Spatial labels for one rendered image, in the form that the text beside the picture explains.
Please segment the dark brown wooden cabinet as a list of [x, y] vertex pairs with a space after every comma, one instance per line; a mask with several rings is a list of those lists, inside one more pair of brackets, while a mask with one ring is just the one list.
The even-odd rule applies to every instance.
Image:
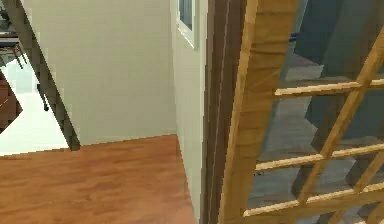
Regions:
[[0, 134], [23, 111], [19, 101], [0, 70]]

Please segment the dark table with legs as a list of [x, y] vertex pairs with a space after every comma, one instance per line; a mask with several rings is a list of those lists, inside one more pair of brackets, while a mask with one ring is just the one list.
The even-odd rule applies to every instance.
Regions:
[[16, 58], [20, 68], [23, 68], [19, 57], [22, 57], [24, 62], [27, 62], [27, 60], [20, 46], [20, 40], [7, 11], [0, 6], [0, 62], [3, 65], [6, 65], [3, 59], [6, 52], [12, 54]]

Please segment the wooden glazed lattice door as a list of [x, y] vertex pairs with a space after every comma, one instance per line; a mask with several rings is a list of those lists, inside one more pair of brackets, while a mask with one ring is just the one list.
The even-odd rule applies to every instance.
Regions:
[[247, 0], [217, 224], [384, 224], [384, 0]]

